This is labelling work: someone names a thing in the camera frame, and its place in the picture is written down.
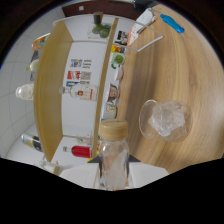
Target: label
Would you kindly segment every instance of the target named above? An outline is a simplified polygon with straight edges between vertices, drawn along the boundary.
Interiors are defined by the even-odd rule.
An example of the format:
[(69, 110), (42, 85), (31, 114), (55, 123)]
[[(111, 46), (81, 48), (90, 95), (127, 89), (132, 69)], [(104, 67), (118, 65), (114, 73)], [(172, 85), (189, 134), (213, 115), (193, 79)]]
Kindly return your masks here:
[(71, 59), (70, 67), (81, 67), (82, 59)]
[(81, 72), (81, 80), (90, 80), (91, 72)]
[(89, 85), (89, 84), (90, 84), (90, 81), (80, 81), (80, 84), (86, 84), (86, 85)]
[(66, 86), (68, 86), (68, 87), (72, 87), (72, 86), (74, 86), (74, 85), (77, 84), (77, 83), (79, 83), (79, 82), (67, 81), (67, 82), (66, 82)]
[(40, 140), (36, 136), (33, 136), (33, 146), (36, 150), (38, 150), (39, 152), (42, 152)]

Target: glass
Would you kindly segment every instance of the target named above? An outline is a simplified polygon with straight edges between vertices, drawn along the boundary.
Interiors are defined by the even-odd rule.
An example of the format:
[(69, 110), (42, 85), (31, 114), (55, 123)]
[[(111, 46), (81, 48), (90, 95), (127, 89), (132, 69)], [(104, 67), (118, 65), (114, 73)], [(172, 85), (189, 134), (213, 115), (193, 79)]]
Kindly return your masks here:
[(139, 128), (145, 138), (180, 142), (188, 136), (191, 127), (191, 109), (181, 101), (148, 100), (139, 115)]

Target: red item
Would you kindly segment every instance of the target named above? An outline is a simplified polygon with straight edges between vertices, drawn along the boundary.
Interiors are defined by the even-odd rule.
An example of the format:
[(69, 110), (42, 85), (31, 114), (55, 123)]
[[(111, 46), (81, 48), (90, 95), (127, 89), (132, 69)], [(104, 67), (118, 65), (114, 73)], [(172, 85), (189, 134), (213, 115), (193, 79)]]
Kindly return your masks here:
[(85, 146), (73, 146), (72, 154), (76, 157), (92, 158), (92, 152), (90, 148)]
[(68, 71), (67, 79), (72, 79), (72, 74), (70, 71)]

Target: small bottle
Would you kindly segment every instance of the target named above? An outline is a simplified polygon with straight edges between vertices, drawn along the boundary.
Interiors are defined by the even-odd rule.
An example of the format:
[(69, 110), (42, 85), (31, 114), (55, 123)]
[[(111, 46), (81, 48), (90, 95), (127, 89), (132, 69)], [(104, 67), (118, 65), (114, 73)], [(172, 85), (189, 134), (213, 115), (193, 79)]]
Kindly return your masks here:
[(129, 147), (126, 142), (128, 123), (125, 120), (103, 120), (99, 126), (99, 157), (103, 166), (104, 186), (109, 191), (125, 188)]
[(87, 146), (73, 146), (72, 148), (68, 148), (66, 146), (63, 147), (64, 152), (71, 152), (76, 157), (82, 158), (92, 158), (92, 149)]
[(24, 133), (21, 135), (21, 140), (25, 145), (28, 145), (29, 147), (36, 149), (39, 152), (43, 152), (40, 140), (37, 136)]
[(69, 93), (74, 99), (97, 100), (97, 87), (93, 85), (76, 84), (72, 87), (60, 87), (59, 93)]

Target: glass jar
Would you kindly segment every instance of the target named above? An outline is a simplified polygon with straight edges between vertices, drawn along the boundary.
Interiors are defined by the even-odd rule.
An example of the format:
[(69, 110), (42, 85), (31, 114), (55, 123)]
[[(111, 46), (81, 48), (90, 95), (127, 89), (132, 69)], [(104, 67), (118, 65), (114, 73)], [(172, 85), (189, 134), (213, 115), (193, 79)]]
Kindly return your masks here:
[(128, 123), (118, 119), (103, 120), (99, 131), (99, 157), (102, 161), (104, 186), (109, 191), (122, 190), (128, 178)]

